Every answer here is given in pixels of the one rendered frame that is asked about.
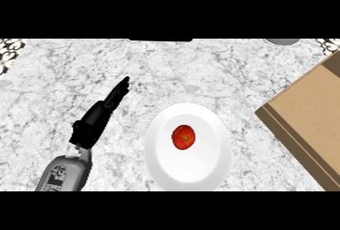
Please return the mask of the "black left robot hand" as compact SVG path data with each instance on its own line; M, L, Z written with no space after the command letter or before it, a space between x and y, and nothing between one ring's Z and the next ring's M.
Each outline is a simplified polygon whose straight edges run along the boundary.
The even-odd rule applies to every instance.
M72 123L72 136L69 142L84 149L96 144L106 128L111 114L128 93L128 77L114 86L103 101L97 101L80 120Z

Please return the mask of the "red can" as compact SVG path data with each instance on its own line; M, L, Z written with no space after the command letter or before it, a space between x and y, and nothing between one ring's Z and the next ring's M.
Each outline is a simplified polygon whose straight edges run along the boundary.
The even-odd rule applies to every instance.
M171 140L179 150L190 148L195 142L195 132L189 125L180 125L171 134Z

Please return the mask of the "white plate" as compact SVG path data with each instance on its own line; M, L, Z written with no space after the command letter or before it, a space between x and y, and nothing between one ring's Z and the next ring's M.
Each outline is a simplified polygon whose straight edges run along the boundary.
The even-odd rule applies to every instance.
M176 148L173 132L187 125L195 141ZM164 190L214 190L229 172L229 131L217 115L199 104L177 103L155 116L145 139L150 177Z

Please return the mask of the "brown cardboard box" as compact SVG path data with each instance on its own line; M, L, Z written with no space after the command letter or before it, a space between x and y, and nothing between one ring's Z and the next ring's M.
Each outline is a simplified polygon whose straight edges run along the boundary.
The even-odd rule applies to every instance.
M340 191L340 50L254 114L320 187Z

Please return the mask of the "grey round object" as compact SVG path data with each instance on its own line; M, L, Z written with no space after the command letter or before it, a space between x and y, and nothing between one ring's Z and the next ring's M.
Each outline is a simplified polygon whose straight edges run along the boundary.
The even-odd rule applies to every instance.
M300 39L266 39L272 44L281 45L281 46L289 46L295 44L295 42Z

